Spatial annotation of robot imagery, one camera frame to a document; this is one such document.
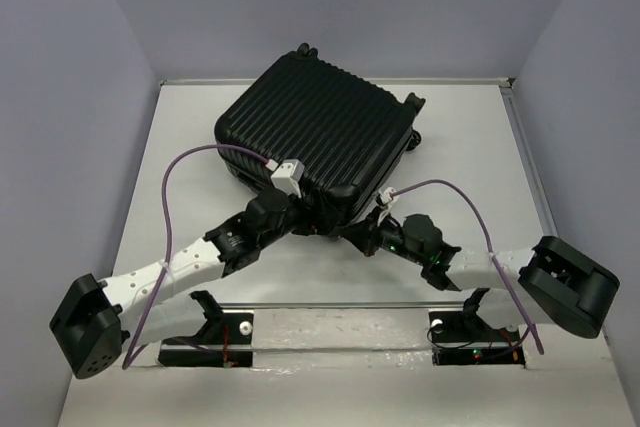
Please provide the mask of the black hard-shell suitcase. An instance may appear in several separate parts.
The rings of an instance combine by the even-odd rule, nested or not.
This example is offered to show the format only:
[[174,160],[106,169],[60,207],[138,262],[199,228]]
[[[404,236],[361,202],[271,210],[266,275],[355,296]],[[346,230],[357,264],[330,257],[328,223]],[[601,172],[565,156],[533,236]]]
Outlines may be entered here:
[[373,201],[403,154],[420,144],[413,123],[425,103],[415,93],[399,101],[303,43],[217,119],[213,135],[229,171],[254,192],[270,186],[270,174],[241,148],[276,162],[300,160],[302,199],[322,191],[343,212],[341,230]]

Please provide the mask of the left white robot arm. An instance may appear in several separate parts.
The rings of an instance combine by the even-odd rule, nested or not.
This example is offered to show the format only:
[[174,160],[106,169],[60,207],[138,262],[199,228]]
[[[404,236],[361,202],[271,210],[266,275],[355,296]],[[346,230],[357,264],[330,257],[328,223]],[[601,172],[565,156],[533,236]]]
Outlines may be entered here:
[[[137,345],[191,336],[209,342],[220,333],[221,317],[199,285],[251,265],[289,234],[328,231],[319,212],[302,199],[269,188],[190,245],[168,250],[165,259],[102,280],[92,274],[76,278],[49,328],[77,379],[98,375],[121,355],[133,360]],[[186,324],[178,318],[181,298],[199,307]]]

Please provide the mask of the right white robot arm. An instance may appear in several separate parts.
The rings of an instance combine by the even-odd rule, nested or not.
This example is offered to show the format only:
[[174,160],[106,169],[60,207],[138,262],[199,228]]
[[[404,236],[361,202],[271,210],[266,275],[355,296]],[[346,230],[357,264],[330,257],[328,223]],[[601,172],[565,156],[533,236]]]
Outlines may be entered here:
[[554,236],[521,250],[470,250],[446,243],[427,215],[397,223],[377,212],[341,236],[367,257],[383,249],[419,265],[421,278],[439,291],[470,292],[460,326],[473,339],[526,323],[596,338],[620,287],[615,274]]

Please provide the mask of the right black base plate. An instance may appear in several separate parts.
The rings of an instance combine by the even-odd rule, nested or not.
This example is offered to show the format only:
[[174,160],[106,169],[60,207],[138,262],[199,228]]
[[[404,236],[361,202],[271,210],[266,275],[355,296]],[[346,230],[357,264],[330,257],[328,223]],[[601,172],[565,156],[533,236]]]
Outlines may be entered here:
[[429,312],[426,340],[435,366],[526,366],[519,331],[494,329],[477,315],[487,292],[476,289],[460,310]]

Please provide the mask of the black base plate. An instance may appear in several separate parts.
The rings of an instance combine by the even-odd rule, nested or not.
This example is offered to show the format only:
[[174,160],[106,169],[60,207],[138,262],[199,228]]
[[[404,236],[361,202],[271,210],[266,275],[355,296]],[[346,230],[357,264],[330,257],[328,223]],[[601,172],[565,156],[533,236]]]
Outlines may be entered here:
[[494,329],[477,315],[487,292],[476,289],[460,310],[429,312],[426,340],[435,366],[526,366],[519,331]]
[[160,345],[157,361],[176,368],[250,368],[253,366],[253,310],[224,310],[218,327]]

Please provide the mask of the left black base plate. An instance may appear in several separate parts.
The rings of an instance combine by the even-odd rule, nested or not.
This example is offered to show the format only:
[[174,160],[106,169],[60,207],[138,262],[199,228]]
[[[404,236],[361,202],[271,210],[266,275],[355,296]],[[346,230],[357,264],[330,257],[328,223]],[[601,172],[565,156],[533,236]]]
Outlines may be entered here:
[[224,310],[218,327],[160,345],[157,361],[176,368],[250,368],[253,366],[253,310]]

